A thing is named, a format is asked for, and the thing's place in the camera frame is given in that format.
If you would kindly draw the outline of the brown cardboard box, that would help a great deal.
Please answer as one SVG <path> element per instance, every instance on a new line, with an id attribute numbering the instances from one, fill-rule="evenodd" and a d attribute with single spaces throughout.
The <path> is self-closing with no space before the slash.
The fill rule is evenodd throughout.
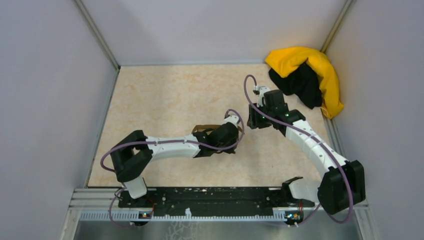
<path id="1" fill-rule="evenodd" d="M 233 123 L 227 122 L 224 124 L 199 124 L 195 125 L 191 133 L 206 133 L 214 137 L 234 137 L 238 136 L 242 132 L 242 128 L 235 126 Z"/>

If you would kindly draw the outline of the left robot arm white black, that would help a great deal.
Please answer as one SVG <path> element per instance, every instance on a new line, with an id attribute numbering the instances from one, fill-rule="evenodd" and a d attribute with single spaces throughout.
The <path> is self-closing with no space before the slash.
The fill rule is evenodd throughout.
<path id="1" fill-rule="evenodd" d="M 111 157 L 116 179 L 125 187 L 132 203 L 144 207 L 150 193 L 142 172 L 150 162 L 170 158 L 204 158 L 235 153 L 245 134 L 244 127 L 232 122 L 196 125 L 190 134 L 160 138 L 135 130 L 113 147 Z"/>

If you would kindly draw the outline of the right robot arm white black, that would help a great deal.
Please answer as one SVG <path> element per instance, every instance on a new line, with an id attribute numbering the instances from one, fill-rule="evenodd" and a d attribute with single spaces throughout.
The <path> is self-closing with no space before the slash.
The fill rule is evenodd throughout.
<path id="1" fill-rule="evenodd" d="M 252 129 L 273 127 L 296 144 L 312 162 L 320 181 L 294 177 L 283 182 L 281 199 L 287 206 L 300 200 L 319 203 L 330 215 L 366 199 L 365 170 L 358 161 L 349 161 L 334 151 L 310 126 L 297 109 L 289 110 L 281 90 L 255 87 L 256 103 L 248 106 L 247 125 Z"/>

